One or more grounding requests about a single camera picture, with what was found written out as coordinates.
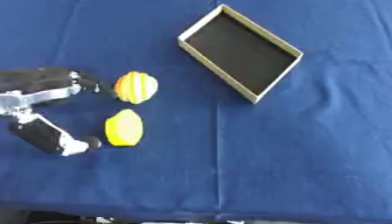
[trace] striped yellow ball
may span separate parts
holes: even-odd
[[[157,80],[147,73],[129,72],[115,84],[117,96],[124,102],[139,104],[158,91]]]

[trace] blue fabric surface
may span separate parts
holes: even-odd
[[[304,51],[258,104],[177,47],[228,4]],[[0,69],[61,66],[160,89],[138,106],[78,95],[40,109],[76,137],[103,137],[120,109],[144,120],[135,148],[53,157],[0,121],[0,203],[149,220],[392,220],[392,2],[388,0],[0,3]]]

